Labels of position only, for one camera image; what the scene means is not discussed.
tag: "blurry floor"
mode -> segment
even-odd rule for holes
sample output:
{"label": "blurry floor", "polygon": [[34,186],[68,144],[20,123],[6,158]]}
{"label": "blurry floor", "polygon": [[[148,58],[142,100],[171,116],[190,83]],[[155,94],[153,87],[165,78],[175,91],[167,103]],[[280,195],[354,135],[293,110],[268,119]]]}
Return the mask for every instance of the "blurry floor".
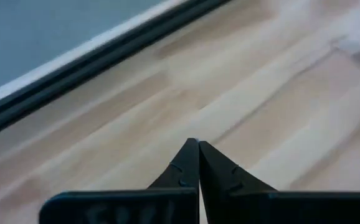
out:
{"label": "blurry floor", "polygon": [[188,137],[279,190],[360,190],[360,1],[235,0],[5,129],[0,223],[144,188]]}

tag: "black plastic piece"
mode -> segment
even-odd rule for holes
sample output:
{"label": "black plastic piece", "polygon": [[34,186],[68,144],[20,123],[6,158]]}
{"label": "black plastic piece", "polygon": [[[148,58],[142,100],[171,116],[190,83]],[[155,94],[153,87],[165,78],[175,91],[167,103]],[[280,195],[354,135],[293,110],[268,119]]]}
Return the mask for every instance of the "black plastic piece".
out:
{"label": "black plastic piece", "polygon": [[148,189],[62,193],[45,203],[39,223],[198,223],[198,170],[198,141],[188,139]]}
{"label": "black plastic piece", "polygon": [[63,193],[39,223],[198,223],[198,180],[210,224],[360,223],[360,193],[278,192],[196,139],[148,189]]}
{"label": "black plastic piece", "polygon": [[239,210],[237,195],[271,192],[274,188],[252,176],[211,146],[199,143],[201,150],[201,190],[210,224],[228,223],[229,217],[241,223],[248,210]]}
{"label": "black plastic piece", "polygon": [[196,139],[186,143],[171,161],[166,170],[148,187],[194,187],[199,189],[199,144]]}
{"label": "black plastic piece", "polygon": [[196,199],[198,194],[193,188],[67,192],[45,203],[39,214],[39,223],[197,223]]}
{"label": "black plastic piece", "polygon": [[230,0],[189,0],[0,100],[0,131]]}

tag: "black object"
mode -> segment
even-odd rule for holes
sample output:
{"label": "black object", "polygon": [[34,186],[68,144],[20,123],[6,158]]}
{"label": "black object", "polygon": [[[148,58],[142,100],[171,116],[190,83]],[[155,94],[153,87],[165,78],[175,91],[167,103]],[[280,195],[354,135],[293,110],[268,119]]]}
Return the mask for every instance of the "black object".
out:
{"label": "black object", "polygon": [[39,223],[199,223],[199,181],[210,224],[360,223],[360,193],[278,192],[196,139],[146,190],[62,193]]}
{"label": "black object", "polygon": [[230,0],[188,0],[0,100],[0,131]]}

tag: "black strip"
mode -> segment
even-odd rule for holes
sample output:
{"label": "black strip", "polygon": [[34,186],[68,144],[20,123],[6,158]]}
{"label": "black strip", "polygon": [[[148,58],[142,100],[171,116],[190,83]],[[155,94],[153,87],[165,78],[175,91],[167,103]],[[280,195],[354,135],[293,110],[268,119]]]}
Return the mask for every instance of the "black strip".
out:
{"label": "black strip", "polygon": [[230,0],[189,0],[0,100],[0,131]]}

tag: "gray wall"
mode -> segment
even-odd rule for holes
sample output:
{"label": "gray wall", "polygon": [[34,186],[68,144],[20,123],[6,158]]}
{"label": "gray wall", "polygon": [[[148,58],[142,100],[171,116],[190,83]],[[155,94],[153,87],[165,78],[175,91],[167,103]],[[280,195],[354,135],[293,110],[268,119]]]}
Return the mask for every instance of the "gray wall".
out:
{"label": "gray wall", "polygon": [[0,86],[162,0],[0,0]]}

